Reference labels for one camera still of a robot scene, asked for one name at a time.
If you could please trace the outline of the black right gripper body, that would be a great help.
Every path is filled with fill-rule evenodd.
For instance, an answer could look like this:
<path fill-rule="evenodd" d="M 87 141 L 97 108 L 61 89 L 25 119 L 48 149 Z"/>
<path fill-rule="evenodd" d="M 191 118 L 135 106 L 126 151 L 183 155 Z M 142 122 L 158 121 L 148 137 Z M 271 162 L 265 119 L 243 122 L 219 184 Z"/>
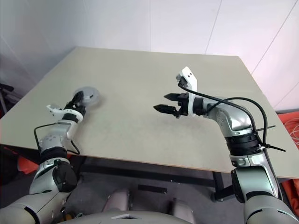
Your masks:
<path fill-rule="evenodd" d="M 189 94 L 188 93 L 180 93 L 176 94 L 176 101 L 178 102 L 178 106 L 180 109 L 176 114 L 176 118 L 179 119 L 181 116 L 188 116 L 188 104 L 189 104 Z"/>

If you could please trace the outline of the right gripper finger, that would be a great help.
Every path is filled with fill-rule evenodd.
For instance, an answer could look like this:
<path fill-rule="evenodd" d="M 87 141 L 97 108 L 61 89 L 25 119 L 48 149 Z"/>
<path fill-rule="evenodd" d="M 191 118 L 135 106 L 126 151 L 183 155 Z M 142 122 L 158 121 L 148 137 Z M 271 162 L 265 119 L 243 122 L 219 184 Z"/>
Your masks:
<path fill-rule="evenodd" d="M 178 115 L 178 111 L 177 111 L 176 107 L 174 107 L 174 106 L 158 104 L 158 105 L 153 106 L 153 108 L 160 113 L 170 114 L 175 117 Z"/>
<path fill-rule="evenodd" d="M 180 102 L 180 94 L 179 93 L 168 93 L 164 95 L 164 98 L 170 100 L 170 101 L 175 101 L 175 102 Z"/>

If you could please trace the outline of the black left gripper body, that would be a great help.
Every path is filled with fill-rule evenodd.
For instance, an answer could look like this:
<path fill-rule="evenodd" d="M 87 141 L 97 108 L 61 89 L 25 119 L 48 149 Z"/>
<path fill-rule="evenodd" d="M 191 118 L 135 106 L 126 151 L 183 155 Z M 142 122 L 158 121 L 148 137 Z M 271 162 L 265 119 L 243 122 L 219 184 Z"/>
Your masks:
<path fill-rule="evenodd" d="M 66 104 L 66 106 L 64 107 L 64 110 L 66 110 L 66 109 L 75 110 L 75 111 L 79 112 L 80 114 L 86 113 L 85 106 L 79 104 L 77 101 L 76 102 L 69 101 Z"/>

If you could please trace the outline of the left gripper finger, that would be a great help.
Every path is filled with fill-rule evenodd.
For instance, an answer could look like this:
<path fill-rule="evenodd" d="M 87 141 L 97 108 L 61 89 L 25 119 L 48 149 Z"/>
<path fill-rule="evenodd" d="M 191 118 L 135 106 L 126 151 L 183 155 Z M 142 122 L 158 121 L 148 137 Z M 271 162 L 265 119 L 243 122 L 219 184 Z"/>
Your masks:
<path fill-rule="evenodd" d="M 78 91 L 73 96 L 72 102 L 73 103 L 81 103 L 83 99 L 84 99 L 84 92 L 83 91 Z"/>

